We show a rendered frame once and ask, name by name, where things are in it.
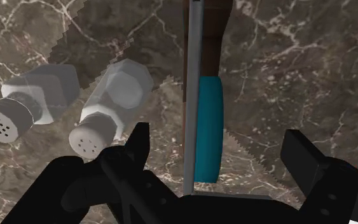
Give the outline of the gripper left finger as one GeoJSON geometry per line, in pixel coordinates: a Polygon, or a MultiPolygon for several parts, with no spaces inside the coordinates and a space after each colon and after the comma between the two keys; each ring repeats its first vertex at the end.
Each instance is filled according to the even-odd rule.
{"type": "Polygon", "coordinates": [[[92,206],[107,204],[119,224],[179,224],[177,196],[144,168],[149,124],[139,122],[123,146],[91,162],[52,160],[1,224],[80,224],[92,206]]]}

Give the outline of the glass shaker with dark filling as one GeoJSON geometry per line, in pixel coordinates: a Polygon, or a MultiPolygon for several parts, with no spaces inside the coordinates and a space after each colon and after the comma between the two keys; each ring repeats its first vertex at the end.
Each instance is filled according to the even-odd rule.
{"type": "Polygon", "coordinates": [[[58,120],[79,91],[76,69],[69,64],[44,64],[9,79],[1,85],[0,143],[58,120]]]}

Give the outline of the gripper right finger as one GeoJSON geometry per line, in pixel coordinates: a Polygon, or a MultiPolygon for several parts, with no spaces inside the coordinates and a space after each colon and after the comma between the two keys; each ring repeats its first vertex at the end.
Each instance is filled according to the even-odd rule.
{"type": "Polygon", "coordinates": [[[280,158],[306,197],[299,212],[306,224],[358,222],[358,169],[325,156],[299,130],[287,129],[280,158]]]}

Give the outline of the teal brown grey kitchen tool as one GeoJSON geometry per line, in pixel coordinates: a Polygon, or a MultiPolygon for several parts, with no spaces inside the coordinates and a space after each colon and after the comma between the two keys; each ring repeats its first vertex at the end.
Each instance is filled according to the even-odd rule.
{"type": "Polygon", "coordinates": [[[182,0],[184,195],[198,195],[196,182],[216,183],[219,177],[224,132],[219,65],[232,6],[233,0],[182,0]]]}

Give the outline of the glass shaker with pale filling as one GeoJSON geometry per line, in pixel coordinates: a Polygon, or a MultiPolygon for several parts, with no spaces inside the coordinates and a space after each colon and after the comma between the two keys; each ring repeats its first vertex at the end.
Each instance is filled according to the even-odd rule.
{"type": "Polygon", "coordinates": [[[94,159],[122,136],[154,86],[146,66],[125,59],[111,64],[81,110],[79,124],[69,134],[71,148],[94,159]]]}

